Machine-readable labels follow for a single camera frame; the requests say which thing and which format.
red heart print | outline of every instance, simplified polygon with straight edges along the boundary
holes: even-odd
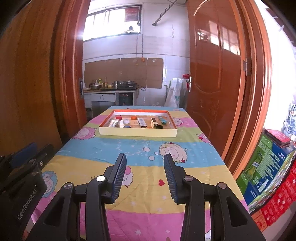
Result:
[[[162,179],[159,179],[158,180],[158,185],[159,186],[163,186],[163,185],[165,185],[165,183],[164,183],[164,181]]]

red booklet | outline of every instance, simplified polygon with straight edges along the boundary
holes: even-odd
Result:
[[[287,146],[290,144],[291,139],[285,134],[281,133],[278,130],[269,130],[266,129],[265,133],[280,147]]]

round container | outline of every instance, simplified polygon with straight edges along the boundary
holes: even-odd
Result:
[[[124,120],[123,120],[123,123],[124,123],[124,124],[129,124],[130,121],[129,121],[129,119],[124,119]]]

beer box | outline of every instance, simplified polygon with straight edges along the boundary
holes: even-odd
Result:
[[[249,205],[257,196],[268,188],[284,163],[291,161],[295,152],[293,146],[281,148],[265,134],[262,135],[243,176],[237,180],[246,203]]]

white star print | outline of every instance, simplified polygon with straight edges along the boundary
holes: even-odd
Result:
[[[137,229],[137,231],[135,231],[135,233],[136,233],[136,235],[139,235],[139,236],[142,234],[141,230],[138,230],[138,229]]]

